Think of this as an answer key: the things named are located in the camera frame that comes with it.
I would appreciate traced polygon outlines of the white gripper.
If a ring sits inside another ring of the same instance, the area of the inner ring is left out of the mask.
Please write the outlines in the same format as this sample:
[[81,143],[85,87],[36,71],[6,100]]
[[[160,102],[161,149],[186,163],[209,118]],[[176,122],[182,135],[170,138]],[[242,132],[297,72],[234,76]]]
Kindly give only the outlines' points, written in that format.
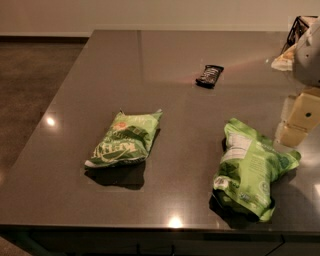
[[297,147],[320,123],[320,18],[297,42],[293,73],[301,83],[314,87],[284,101],[275,142],[285,147]]

